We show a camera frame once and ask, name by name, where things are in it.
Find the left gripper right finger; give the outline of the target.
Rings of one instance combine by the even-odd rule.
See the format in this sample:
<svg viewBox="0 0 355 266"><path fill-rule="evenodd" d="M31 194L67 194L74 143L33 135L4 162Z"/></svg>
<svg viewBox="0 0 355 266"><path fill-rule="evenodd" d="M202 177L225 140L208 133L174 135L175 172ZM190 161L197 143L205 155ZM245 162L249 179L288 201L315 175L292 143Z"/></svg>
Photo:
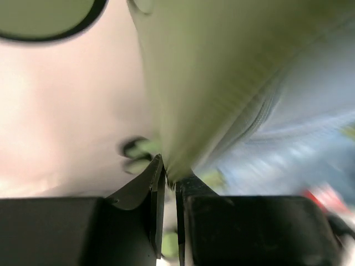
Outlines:
<svg viewBox="0 0 355 266"><path fill-rule="evenodd" d="M220 196L198 177L176 184L181 265L340 265L326 216L302 196Z"/></svg>

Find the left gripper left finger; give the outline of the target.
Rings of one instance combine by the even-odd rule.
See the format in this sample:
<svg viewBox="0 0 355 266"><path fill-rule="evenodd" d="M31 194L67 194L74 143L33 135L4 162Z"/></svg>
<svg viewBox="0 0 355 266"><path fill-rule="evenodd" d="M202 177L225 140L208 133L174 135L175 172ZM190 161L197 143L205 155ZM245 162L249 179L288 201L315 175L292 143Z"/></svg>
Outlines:
<svg viewBox="0 0 355 266"><path fill-rule="evenodd" d="M2 265L155 265L165 170L160 155L107 198L1 200Z"/></svg>

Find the red white patterned cloth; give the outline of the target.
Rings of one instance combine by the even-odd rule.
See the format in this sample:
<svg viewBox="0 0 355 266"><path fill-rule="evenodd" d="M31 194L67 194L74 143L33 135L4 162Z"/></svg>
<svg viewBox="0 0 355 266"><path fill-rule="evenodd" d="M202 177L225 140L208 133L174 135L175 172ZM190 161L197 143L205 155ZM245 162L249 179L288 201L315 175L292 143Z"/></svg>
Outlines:
<svg viewBox="0 0 355 266"><path fill-rule="evenodd" d="M341 194L327 183L304 189L301 195L313 201L324 212L354 215L354 207L346 203Z"/></svg>

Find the green hard-shell suitcase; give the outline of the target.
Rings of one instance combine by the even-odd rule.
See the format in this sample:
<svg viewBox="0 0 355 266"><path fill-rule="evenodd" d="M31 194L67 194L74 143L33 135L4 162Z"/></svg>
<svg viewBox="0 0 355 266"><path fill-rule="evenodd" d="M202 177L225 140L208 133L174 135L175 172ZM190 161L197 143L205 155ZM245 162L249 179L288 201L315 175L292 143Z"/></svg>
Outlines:
<svg viewBox="0 0 355 266"><path fill-rule="evenodd" d="M160 155L171 264L177 182L302 196L278 176L353 122L353 1L1 2L1 200L107 198Z"/></svg>

